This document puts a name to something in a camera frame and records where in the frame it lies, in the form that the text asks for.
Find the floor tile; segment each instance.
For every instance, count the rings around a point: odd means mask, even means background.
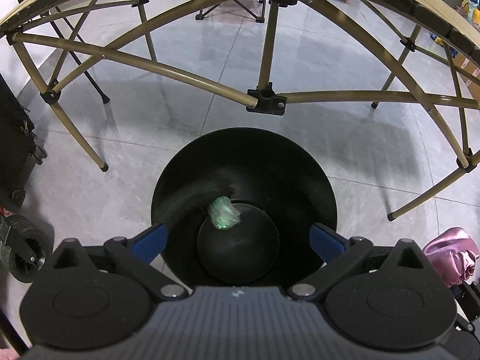
[[[377,246],[394,246],[411,238],[421,248],[438,236],[435,201],[429,200],[393,222],[387,214],[416,194],[330,178],[337,200],[337,232],[345,238],[363,236]]]

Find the table frame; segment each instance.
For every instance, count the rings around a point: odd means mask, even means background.
[[[177,7],[166,10],[165,12],[162,12],[150,19],[147,19],[146,17],[142,1],[145,0],[126,0],[99,4],[98,0],[91,0],[90,3],[87,4],[85,7],[64,10],[62,12],[57,12],[44,17],[40,17],[39,19],[25,20],[22,21],[19,25],[10,28],[7,27],[6,30],[5,25],[3,25],[2,27],[4,29],[4,32],[9,37],[9,42],[15,49],[18,57],[25,66],[25,69],[32,78],[32,81],[37,86],[42,97],[50,105],[55,115],[59,118],[59,120],[63,123],[63,125],[67,128],[71,135],[77,140],[77,142],[81,145],[85,152],[103,171],[106,171],[108,169],[108,165],[89,145],[89,143],[78,131],[78,129],[75,127],[75,125],[69,119],[68,115],[58,103],[60,91],[73,80],[75,80],[78,76],[85,73],[87,69],[90,69],[95,64],[100,62],[102,59],[108,59],[132,67],[140,68],[144,71],[169,77],[182,83],[186,83],[194,87],[209,91],[210,93],[213,93],[215,95],[222,96],[226,99],[240,103],[249,108],[255,108],[258,102],[255,97],[237,91],[226,85],[212,81],[197,74],[160,63],[158,62],[157,54],[155,53],[155,48],[150,35],[152,31],[157,30],[158,28],[168,23],[171,23],[172,21],[178,20],[184,16],[193,14],[194,12],[198,12],[201,9],[206,9],[208,7],[212,7],[216,4],[221,4],[229,0],[190,0],[188,2],[180,4]],[[465,76],[469,80],[472,80],[477,85],[480,85],[480,80],[464,71],[464,69],[459,68],[453,64],[452,57],[448,50],[448,45],[453,45],[453,47],[459,49],[460,52],[462,52],[464,55],[466,54],[465,50],[463,50],[461,47],[458,47],[458,44],[455,45],[455,42],[451,42],[451,39],[449,39],[446,35],[442,35],[441,33],[437,33],[437,35],[439,35],[443,41],[447,56],[446,59],[437,56],[436,54],[421,47],[413,46],[415,47],[416,51],[421,52],[449,66],[452,73],[452,80],[455,87],[455,96],[425,93],[411,76],[411,74],[409,74],[407,70],[403,67],[403,63],[409,53],[413,50],[412,45],[414,45],[414,42],[422,28],[422,24],[418,20],[413,18],[413,20],[416,22],[416,26],[414,27],[412,33],[407,37],[402,34],[401,31],[398,30],[395,25],[393,25],[393,23],[370,1],[373,1],[375,3],[382,3],[383,5],[388,6],[396,12],[400,12],[398,7],[388,5],[384,1],[379,0],[361,0],[372,12],[378,15],[378,17],[380,17],[380,19],[386,25],[388,25],[392,32],[399,37],[400,41],[406,45],[399,59],[396,59],[372,35],[370,35],[366,30],[364,30],[364,28],[362,28],[348,15],[336,8],[328,0],[299,1],[300,3],[308,5],[308,7],[323,15],[328,20],[332,21],[332,23],[335,23],[342,30],[347,32],[361,45],[368,49],[378,60],[380,60],[390,70],[391,74],[383,85],[382,89],[379,91],[308,91],[279,93],[279,96],[284,96],[287,98],[286,102],[288,105],[299,103],[322,103],[330,101],[373,101],[373,108],[376,108],[380,102],[420,104],[428,113],[437,128],[441,131],[441,133],[443,134],[443,136],[445,137],[458,158],[458,166],[449,176],[444,178],[442,181],[437,183],[428,191],[418,196],[416,199],[412,200],[412,202],[404,205],[396,211],[389,213],[389,220],[394,220],[398,218],[400,215],[412,210],[413,208],[422,204],[429,198],[433,197],[435,194],[444,190],[446,187],[457,181],[464,174],[469,173],[480,162],[480,151],[472,154],[469,148],[467,123],[465,119],[465,108],[480,110],[480,105],[475,100],[462,97],[457,73]],[[75,37],[78,35],[78,32],[80,31],[81,26],[85,22],[85,18],[89,12],[98,9],[118,7],[120,5],[137,5],[142,23],[105,46],[98,46],[94,44],[75,41]],[[272,66],[272,58],[275,44],[275,32],[277,29],[278,9],[279,5],[275,2],[272,2],[265,35],[265,43],[263,47],[260,75],[258,80],[258,89],[266,88],[270,80],[270,71]],[[26,30],[32,30],[39,25],[45,23],[52,23],[55,20],[63,19],[65,17],[79,13],[82,13],[82,16],[68,39],[58,39],[49,36],[25,33]],[[150,52],[150,59],[119,51],[119,49],[140,37],[145,37],[148,50]],[[37,67],[35,66],[32,58],[30,57],[25,47],[25,44],[40,44],[63,49],[57,66],[54,69],[54,74],[50,78],[49,84],[47,84],[43,77],[40,75]],[[77,66],[73,71],[68,73],[63,79],[57,82],[56,79],[62,68],[67,52],[79,52],[89,55],[90,57],[85,62],[82,62],[79,66]],[[475,64],[480,65],[479,63],[475,62],[474,58],[468,58],[472,59]],[[403,85],[405,85],[409,92],[388,90],[395,77],[398,78]],[[444,118],[437,110],[436,105],[446,105],[450,107],[457,107],[459,109],[459,118],[462,131],[461,143],[459,143],[453,135]]]

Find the plastic bag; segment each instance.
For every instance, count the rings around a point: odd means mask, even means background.
[[[228,230],[240,223],[240,212],[226,196],[220,196],[210,204],[208,215],[212,225],[219,230]]]

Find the black trash bin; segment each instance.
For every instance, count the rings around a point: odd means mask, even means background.
[[[229,230],[207,214],[219,196],[241,212]],[[257,128],[215,131],[180,150],[158,180],[151,215],[169,229],[165,263],[189,287],[290,287],[322,265],[311,225],[337,227],[332,187],[315,159]]]

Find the black wheel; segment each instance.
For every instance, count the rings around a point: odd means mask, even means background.
[[[24,216],[12,215],[10,223],[35,252],[37,262],[25,261],[3,242],[0,242],[0,261],[15,279],[22,283],[31,283],[45,260],[51,255],[52,245],[50,245],[43,232]]]
[[[10,195],[10,201],[16,206],[21,206],[25,200],[25,190],[15,190]]]

